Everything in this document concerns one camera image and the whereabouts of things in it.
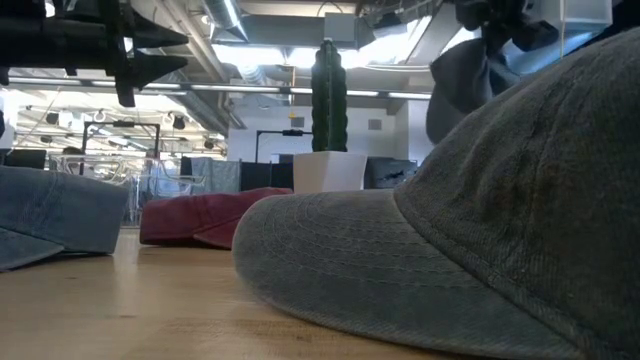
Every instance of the white wall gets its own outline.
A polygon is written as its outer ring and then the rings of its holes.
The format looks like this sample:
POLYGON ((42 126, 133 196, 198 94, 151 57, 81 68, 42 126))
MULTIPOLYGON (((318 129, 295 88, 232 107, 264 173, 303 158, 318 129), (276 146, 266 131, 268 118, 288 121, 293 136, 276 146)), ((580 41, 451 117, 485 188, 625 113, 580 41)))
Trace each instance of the white wall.
POLYGON ((396 114, 396 159, 413 160, 421 164, 433 150, 425 121, 428 107, 427 101, 407 101, 396 114))
MULTIPOLYGON (((295 116, 304 116, 304 131, 311 131, 311 107, 294 107, 295 116)), ((236 114, 247 125, 247 130, 231 129, 228 139, 230 161, 253 161, 257 130, 288 130, 291 128, 289 107, 272 107, 268 110, 238 109, 236 114)), ((394 157, 395 117, 388 116, 385 109, 347 110, 347 148, 349 152, 369 156, 394 157), (369 130, 369 119, 382 120, 382 130, 369 130)), ((311 152, 311 135, 286 137, 280 134, 262 134, 260 136, 259 162, 269 162, 273 154, 300 154, 311 152)))

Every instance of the gray cloth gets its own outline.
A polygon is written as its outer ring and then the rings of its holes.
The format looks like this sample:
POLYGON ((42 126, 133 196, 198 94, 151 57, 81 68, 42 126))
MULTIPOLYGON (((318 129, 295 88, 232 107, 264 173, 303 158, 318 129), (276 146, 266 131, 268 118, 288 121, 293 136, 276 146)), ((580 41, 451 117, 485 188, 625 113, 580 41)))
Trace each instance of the gray cloth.
POLYGON ((427 135, 438 144, 462 119, 520 81, 501 54, 487 56, 484 39, 462 42, 431 64, 436 83, 427 112, 427 135))
POLYGON ((192 188, 192 195, 240 192, 240 163, 192 158, 191 167, 193 176, 205 178, 202 186, 192 188))
POLYGON ((109 254, 124 188, 59 172, 0 166, 0 271, 59 253, 109 254))
POLYGON ((273 197, 234 238, 266 302, 508 359, 640 358, 640 30, 472 113, 393 191, 273 197))

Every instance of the desk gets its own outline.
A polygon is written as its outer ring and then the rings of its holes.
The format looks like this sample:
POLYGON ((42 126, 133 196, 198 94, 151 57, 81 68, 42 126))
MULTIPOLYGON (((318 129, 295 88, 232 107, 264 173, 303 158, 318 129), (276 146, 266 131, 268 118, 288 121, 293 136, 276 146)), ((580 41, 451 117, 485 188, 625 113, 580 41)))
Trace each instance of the desk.
POLYGON ((289 317, 237 279, 231 253, 140 247, 0 274, 0 359, 422 359, 289 317))

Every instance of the blue denim baseball cap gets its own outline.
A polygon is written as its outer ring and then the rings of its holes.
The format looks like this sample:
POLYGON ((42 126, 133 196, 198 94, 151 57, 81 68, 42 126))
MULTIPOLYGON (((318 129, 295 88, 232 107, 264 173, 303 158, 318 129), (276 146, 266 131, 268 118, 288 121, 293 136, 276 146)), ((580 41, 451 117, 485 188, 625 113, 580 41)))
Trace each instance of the blue denim baseball cap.
POLYGON ((0 166, 0 271, 63 252, 112 253, 126 201, 125 188, 0 166))

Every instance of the potted plant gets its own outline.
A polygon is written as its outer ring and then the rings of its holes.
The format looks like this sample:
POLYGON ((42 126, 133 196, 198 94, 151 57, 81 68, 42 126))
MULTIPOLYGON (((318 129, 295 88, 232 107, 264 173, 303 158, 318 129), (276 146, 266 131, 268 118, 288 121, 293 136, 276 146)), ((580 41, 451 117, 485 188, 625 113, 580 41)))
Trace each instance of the potted plant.
POLYGON ((367 156, 347 152, 347 83, 338 50, 325 40, 311 70, 312 153, 294 157, 296 193, 362 189, 367 156))

